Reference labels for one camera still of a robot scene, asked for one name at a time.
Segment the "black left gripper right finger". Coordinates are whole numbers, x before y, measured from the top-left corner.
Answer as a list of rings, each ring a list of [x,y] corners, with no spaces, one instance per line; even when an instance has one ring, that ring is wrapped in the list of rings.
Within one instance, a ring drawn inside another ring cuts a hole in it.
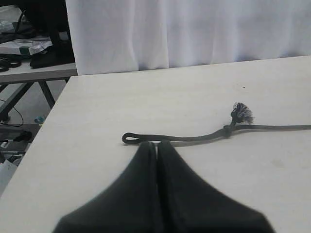
[[[158,191],[169,233],[273,233],[266,217],[204,181],[170,142],[157,147]]]

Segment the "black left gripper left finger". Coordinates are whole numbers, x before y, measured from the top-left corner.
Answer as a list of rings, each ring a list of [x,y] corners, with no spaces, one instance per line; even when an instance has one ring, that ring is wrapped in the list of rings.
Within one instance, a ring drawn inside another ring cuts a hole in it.
[[[55,233],[156,233],[156,149],[141,143],[123,173],[101,194],[63,216]]]

